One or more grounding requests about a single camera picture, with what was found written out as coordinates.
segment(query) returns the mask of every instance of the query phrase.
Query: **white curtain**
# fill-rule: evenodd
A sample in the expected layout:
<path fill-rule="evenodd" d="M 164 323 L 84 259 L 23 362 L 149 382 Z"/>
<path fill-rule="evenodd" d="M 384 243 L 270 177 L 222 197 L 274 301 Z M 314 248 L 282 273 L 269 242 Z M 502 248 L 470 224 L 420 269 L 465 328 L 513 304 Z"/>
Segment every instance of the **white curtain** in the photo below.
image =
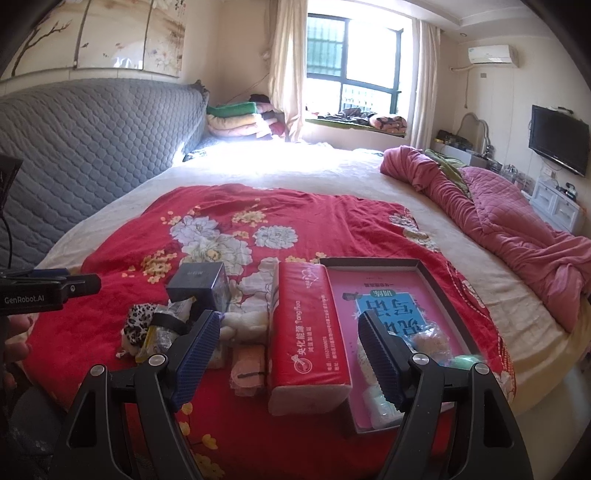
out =
<path fill-rule="evenodd" d="M 307 18 L 308 0 L 279 0 L 269 92 L 273 106 L 285 114 L 292 142 L 300 139 L 304 127 Z"/>
<path fill-rule="evenodd" d="M 433 134 L 441 29 L 423 20 L 413 20 L 413 34 L 418 39 L 418 80 L 410 146 L 424 150 Z"/>

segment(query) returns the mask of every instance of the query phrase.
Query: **air conditioner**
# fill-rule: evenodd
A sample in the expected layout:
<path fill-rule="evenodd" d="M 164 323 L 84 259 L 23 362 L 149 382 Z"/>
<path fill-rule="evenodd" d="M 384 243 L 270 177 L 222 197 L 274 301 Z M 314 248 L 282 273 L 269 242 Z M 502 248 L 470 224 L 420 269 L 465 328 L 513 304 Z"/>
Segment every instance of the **air conditioner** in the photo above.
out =
<path fill-rule="evenodd" d="M 472 47 L 468 49 L 468 57 L 473 64 L 504 63 L 519 66 L 517 51 L 510 45 Z"/>

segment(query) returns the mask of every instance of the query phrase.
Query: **finger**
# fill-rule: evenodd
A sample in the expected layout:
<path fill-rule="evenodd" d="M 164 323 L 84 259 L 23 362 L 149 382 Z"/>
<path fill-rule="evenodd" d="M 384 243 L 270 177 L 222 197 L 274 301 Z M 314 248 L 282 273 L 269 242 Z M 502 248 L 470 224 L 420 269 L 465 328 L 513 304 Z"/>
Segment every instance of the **finger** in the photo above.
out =
<path fill-rule="evenodd" d="M 8 338 L 25 333 L 31 327 L 31 319 L 28 315 L 12 315 L 10 317 L 10 327 L 8 328 Z"/>
<path fill-rule="evenodd" d="M 24 360 L 31 353 L 31 345 L 28 343 L 8 343 L 4 348 L 4 362 L 10 364 Z"/>
<path fill-rule="evenodd" d="M 14 380 L 12 374 L 6 372 L 4 374 L 4 388 L 6 390 L 14 390 L 17 387 L 17 381 Z"/>

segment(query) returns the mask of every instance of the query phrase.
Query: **television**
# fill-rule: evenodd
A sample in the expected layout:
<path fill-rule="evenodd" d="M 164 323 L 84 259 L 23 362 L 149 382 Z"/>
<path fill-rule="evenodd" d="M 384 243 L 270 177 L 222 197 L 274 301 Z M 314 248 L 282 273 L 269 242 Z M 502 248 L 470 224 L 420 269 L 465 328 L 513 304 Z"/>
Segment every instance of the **television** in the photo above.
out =
<path fill-rule="evenodd" d="M 530 148 L 538 155 L 585 176 L 589 161 L 589 126 L 537 105 L 532 107 Z"/>

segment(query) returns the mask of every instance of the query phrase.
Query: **ceiling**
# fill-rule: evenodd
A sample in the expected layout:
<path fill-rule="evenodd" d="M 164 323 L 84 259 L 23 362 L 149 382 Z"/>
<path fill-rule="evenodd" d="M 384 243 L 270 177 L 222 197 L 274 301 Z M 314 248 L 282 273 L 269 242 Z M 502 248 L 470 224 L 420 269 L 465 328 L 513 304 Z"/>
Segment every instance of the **ceiling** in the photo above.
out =
<path fill-rule="evenodd" d="M 349 1 L 379 5 L 427 20 L 441 27 L 446 35 L 458 42 L 509 35 L 552 35 L 546 24 L 521 0 Z"/>

